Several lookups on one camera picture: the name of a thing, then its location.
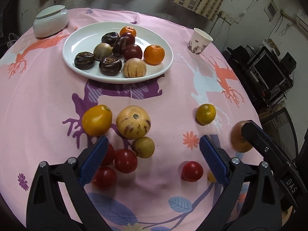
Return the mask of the small yellow tomato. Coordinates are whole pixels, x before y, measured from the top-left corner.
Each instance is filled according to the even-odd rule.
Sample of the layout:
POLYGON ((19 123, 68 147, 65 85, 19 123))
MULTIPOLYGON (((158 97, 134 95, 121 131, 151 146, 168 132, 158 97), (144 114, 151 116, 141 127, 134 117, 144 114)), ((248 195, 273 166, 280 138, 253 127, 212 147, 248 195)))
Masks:
POLYGON ((215 120, 216 108, 212 104, 202 104, 196 110, 195 118, 201 125, 208 125, 215 120))

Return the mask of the red tomato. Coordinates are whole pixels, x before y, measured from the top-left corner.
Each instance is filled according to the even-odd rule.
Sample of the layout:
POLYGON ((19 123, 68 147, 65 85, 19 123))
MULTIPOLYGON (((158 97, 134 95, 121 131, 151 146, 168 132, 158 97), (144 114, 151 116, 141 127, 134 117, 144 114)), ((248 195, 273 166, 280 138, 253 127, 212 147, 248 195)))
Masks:
POLYGON ((137 156, 132 150, 118 149, 115 151, 114 167, 121 173, 128 174, 133 172, 138 165, 137 156))
POLYGON ((92 184, 99 190, 107 191, 115 186, 116 181, 117 176, 112 168, 100 167, 92 179, 92 184))
POLYGON ((115 149, 112 144, 109 143, 108 151, 101 162, 101 166, 109 166, 113 163, 115 157, 115 149))
POLYGON ((197 182, 203 174, 203 167, 198 162, 189 161, 183 166, 181 178, 186 182, 197 182))

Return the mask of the large yellow tomato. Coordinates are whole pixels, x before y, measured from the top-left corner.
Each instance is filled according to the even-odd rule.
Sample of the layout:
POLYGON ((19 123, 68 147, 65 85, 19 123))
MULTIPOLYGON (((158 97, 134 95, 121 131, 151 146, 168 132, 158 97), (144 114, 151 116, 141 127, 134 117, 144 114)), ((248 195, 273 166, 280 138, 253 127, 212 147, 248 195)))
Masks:
POLYGON ((112 111, 106 105, 93 106, 84 113, 81 123, 86 134, 103 136, 111 128, 112 111))

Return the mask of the small tan round fruit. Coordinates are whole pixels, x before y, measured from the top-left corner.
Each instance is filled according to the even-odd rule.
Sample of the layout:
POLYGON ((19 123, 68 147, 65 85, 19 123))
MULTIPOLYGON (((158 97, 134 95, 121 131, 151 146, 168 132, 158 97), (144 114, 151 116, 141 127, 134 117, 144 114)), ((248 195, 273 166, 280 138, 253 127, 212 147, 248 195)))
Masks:
POLYGON ((154 154, 155 143, 150 137, 141 137, 133 142, 132 149, 138 157, 148 159, 154 154))

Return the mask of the large striped pepino melon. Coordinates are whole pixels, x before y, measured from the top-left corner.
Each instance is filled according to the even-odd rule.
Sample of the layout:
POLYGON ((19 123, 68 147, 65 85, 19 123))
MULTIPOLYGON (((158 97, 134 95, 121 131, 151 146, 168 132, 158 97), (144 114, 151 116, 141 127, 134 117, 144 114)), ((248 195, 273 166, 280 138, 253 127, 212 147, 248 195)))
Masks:
POLYGON ((151 119, 143 108, 131 105, 120 111, 116 126, 123 137, 133 140, 145 136, 150 131, 151 119))

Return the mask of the dark brown fruit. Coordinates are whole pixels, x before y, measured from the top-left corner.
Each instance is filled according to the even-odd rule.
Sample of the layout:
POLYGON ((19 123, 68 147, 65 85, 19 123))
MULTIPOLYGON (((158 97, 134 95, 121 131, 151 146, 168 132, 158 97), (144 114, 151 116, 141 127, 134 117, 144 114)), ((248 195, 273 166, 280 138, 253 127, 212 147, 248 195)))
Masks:
POLYGON ((99 69, 103 75, 116 76, 122 68, 122 61, 114 56, 104 57, 99 62, 99 69))
POLYGON ((124 48, 126 48, 125 45, 126 40, 123 37, 118 37, 115 44, 113 45, 113 55, 117 58, 123 57, 123 51, 124 48))
POLYGON ((109 44, 110 46, 113 47, 113 45, 115 44, 118 37, 119 37, 119 34, 117 32, 109 32, 109 33, 102 36, 101 42, 107 43, 107 44, 109 44))
POLYGON ((88 70, 95 64, 95 56, 91 52, 80 52, 74 59, 75 67, 81 70, 88 70))

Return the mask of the dark brown fruit front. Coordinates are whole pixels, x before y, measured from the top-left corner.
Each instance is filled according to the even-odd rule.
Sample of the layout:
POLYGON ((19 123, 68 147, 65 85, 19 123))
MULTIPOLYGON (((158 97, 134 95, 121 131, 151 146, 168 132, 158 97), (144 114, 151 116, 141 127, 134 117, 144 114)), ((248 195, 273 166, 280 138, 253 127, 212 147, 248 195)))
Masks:
POLYGON ((99 62, 99 69, 103 75, 116 76, 122 68, 122 61, 114 56, 104 57, 99 62))

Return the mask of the dark brown fruit back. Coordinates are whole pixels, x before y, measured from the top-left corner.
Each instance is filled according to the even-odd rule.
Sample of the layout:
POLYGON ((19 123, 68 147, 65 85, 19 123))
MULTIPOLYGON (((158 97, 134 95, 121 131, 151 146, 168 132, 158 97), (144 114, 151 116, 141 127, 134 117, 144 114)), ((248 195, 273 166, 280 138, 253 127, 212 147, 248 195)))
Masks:
POLYGON ((107 43, 107 44, 109 44, 110 46, 113 47, 113 45, 115 44, 118 37, 119 37, 119 34, 117 32, 109 32, 109 33, 102 36, 101 42, 107 43))

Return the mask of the brown onion-like fruit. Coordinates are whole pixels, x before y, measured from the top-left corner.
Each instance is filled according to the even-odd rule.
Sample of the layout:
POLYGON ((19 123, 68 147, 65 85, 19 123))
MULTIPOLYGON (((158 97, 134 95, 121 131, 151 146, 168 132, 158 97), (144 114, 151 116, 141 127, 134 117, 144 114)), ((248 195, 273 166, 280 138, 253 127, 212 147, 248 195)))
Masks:
POLYGON ((232 147, 240 153, 246 153, 253 148, 253 146, 242 136, 242 127, 247 121, 240 121, 236 123, 230 134, 232 147))

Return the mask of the tiny yellow cherry tomato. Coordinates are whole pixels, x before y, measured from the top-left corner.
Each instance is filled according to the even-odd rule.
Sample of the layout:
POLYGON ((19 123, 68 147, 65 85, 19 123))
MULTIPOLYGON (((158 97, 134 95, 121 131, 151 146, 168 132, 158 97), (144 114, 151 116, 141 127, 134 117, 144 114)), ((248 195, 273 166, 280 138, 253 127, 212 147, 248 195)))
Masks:
POLYGON ((217 182, 215 176, 213 175, 211 171, 207 173, 207 179, 209 182, 217 182))

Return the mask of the black computer monitor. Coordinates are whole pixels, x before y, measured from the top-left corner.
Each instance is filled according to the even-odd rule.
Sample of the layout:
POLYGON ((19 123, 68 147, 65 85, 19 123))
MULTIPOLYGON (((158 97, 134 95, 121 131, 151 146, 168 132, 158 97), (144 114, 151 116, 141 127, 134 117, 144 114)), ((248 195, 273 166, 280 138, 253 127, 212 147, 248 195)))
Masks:
POLYGON ((267 89, 272 90, 275 86, 285 81, 285 76, 278 68, 274 60, 265 53, 251 65, 253 74, 260 78, 267 89))

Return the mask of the pink printed tablecloth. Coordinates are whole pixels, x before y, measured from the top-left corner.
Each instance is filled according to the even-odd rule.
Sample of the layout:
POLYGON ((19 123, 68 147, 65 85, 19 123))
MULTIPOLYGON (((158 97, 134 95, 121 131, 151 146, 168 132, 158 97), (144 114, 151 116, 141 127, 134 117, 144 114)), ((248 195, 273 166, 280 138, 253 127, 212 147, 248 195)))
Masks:
POLYGON ((232 128, 259 117, 240 80, 193 31, 134 12, 72 9, 68 26, 28 30, 1 58, 1 194, 21 223, 41 162, 78 157, 101 136, 115 150, 85 184, 113 230, 197 230, 222 186, 208 180, 208 136, 230 157, 232 128))

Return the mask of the white floral paper cup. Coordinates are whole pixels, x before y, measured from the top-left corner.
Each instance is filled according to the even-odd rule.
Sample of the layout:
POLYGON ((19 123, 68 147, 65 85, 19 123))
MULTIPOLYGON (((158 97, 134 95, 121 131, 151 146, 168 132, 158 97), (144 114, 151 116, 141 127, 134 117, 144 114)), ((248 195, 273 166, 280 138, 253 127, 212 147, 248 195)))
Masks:
POLYGON ((195 55, 200 55, 212 41, 213 38, 208 33, 199 28, 194 28, 187 49, 195 55))

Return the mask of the orange mandarin right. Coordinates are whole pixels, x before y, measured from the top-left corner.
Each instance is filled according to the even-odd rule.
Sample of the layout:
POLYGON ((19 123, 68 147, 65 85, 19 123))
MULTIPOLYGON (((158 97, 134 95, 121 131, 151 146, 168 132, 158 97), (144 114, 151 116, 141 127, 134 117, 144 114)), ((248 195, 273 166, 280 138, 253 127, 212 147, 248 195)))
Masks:
POLYGON ((165 50, 159 45, 150 45, 144 50, 144 60, 150 65, 160 64, 165 57, 165 50))

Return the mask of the orange mandarin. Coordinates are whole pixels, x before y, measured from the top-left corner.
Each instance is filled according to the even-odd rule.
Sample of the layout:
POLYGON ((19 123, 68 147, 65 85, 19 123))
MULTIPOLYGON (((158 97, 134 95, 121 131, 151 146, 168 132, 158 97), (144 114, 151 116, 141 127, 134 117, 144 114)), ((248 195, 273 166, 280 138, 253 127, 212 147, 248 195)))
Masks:
POLYGON ((130 33, 134 37, 137 35, 135 28, 130 27, 130 26, 125 26, 120 30, 120 36, 123 36, 125 33, 130 33))
POLYGON ((160 64, 165 57, 165 50, 159 45, 150 45, 144 50, 144 60, 150 65, 160 64))

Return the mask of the striped cream pepino melon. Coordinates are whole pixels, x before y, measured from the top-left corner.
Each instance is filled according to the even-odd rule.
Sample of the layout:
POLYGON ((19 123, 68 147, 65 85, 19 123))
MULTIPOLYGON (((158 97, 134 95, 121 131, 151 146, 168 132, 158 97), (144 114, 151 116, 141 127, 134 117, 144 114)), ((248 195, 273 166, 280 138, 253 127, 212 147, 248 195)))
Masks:
POLYGON ((126 78, 144 77, 146 72, 146 63, 142 59, 129 59, 125 62, 123 66, 123 74, 126 78))

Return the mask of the dark red plum near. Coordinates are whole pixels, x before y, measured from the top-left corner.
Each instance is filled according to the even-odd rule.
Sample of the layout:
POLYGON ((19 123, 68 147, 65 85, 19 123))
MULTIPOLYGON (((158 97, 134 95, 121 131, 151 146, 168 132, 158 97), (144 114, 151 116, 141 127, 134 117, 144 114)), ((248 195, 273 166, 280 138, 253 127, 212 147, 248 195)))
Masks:
POLYGON ((143 57, 142 49, 136 44, 127 46, 126 48, 124 48, 122 53, 125 60, 129 60, 132 58, 142 59, 143 57))

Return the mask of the dark red plum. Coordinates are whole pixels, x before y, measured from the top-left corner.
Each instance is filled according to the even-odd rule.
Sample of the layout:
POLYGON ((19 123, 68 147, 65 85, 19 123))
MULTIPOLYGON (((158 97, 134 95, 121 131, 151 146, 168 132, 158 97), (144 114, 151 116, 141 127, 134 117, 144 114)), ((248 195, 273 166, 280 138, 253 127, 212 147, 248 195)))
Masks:
POLYGON ((142 59, 143 57, 142 49, 136 44, 127 46, 126 48, 124 48, 122 53, 125 60, 129 60, 132 58, 142 59))
POLYGON ((125 32, 121 35, 121 37, 123 37, 126 40, 126 42, 125 42, 126 46, 135 44, 135 37, 132 33, 125 32))

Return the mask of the dark red plum far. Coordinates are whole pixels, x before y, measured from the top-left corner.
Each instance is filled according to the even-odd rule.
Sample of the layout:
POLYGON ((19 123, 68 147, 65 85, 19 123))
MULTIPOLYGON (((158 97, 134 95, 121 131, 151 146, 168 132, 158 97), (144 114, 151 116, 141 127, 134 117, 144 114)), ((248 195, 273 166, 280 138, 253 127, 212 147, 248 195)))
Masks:
POLYGON ((121 37, 123 37, 126 40, 126 42, 125 42, 126 46, 135 44, 135 37, 132 33, 125 32, 121 35, 121 37))

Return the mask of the green-brown round fruit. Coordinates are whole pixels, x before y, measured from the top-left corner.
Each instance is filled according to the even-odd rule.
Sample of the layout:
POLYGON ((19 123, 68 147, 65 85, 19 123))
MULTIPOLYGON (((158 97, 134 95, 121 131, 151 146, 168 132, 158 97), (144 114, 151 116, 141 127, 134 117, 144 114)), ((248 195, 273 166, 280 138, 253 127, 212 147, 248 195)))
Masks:
POLYGON ((105 57, 111 56, 112 53, 113 49, 110 44, 107 43, 100 43, 93 50, 93 55, 95 56, 95 59, 97 61, 100 61, 105 57))

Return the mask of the orange mandarin far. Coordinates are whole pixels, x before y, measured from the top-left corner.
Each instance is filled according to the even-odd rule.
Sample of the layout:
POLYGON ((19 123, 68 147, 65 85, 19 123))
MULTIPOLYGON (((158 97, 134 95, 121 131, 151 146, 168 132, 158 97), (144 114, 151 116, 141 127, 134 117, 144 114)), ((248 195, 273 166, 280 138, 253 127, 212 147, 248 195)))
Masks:
POLYGON ((123 36, 125 33, 130 33, 134 37, 137 35, 135 28, 130 27, 130 26, 125 26, 120 30, 120 36, 123 36))

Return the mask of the white oval plate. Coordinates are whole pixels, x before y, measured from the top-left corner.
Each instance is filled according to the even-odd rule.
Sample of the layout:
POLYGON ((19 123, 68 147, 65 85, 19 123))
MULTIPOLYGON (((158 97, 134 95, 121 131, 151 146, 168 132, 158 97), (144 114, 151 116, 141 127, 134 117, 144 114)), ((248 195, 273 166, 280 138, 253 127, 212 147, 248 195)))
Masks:
POLYGON ((77 74, 108 84, 157 78, 173 63, 171 46, 160 35, 125 23, 93 23, 68 37, 62 49, 77 74))

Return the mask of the white plastic bag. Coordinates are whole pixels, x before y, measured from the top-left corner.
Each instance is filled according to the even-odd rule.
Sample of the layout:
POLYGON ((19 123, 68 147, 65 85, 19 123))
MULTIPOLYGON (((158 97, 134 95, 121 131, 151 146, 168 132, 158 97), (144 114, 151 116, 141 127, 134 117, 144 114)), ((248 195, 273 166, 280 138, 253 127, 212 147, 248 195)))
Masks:
POLYGON ((10 49, 19 39, 19 36, 17 36, 14 33, 10 33, 8 35, 8 42, 7 42, 7 47, 10 49))

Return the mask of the white ceramic lidded jar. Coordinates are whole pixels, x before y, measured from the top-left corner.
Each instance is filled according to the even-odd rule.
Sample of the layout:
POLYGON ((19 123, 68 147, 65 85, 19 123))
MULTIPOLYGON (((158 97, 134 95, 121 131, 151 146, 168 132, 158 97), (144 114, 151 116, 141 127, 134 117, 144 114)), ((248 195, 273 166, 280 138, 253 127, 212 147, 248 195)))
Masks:
POLYGON ((62 31, 68 22, 68 10, 65 6, 53 5, 36 15, 33 32, 37 38, 46 38, 62 31))

